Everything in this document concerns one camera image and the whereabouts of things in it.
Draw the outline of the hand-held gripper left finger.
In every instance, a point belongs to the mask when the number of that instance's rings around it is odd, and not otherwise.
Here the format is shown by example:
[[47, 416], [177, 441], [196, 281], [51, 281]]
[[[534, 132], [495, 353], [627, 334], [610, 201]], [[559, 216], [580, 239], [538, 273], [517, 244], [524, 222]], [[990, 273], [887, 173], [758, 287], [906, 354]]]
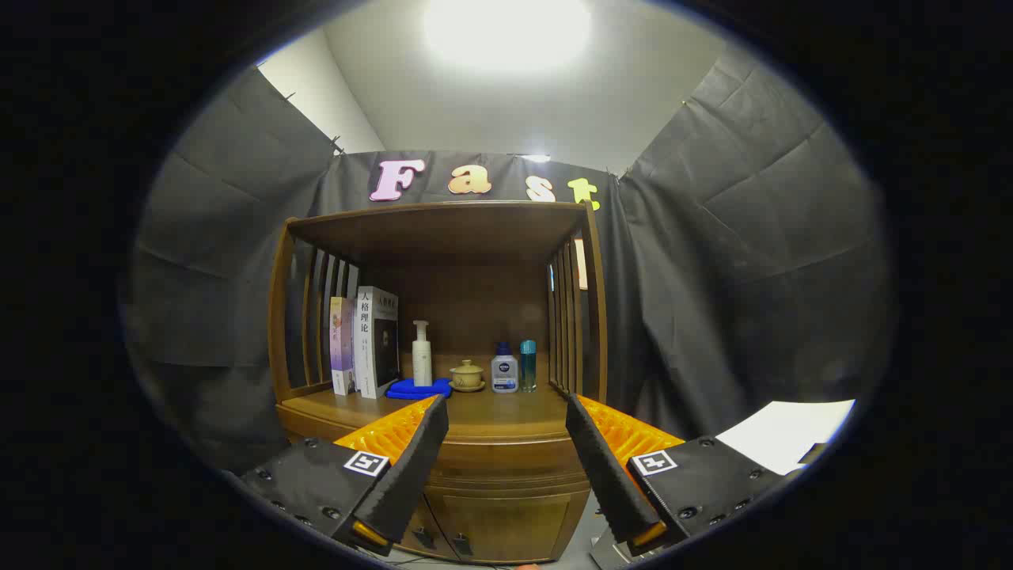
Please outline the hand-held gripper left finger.
[[405, 405], [331, 443], [306, 438], [246, 470], [247, 498], [350, 548], [401, 542], [449, 429], [446, 396]]

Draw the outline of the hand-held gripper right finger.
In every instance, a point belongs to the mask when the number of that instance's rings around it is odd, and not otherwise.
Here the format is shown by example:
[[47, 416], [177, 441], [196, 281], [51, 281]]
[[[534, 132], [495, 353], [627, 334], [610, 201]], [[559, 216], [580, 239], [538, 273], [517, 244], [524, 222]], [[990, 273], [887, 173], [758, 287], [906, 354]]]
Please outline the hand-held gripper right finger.
[[784, 476], [714, 436], [681, 440], [577, 393], [567, 429], [613, 537], [632, 555], [736, 519]]

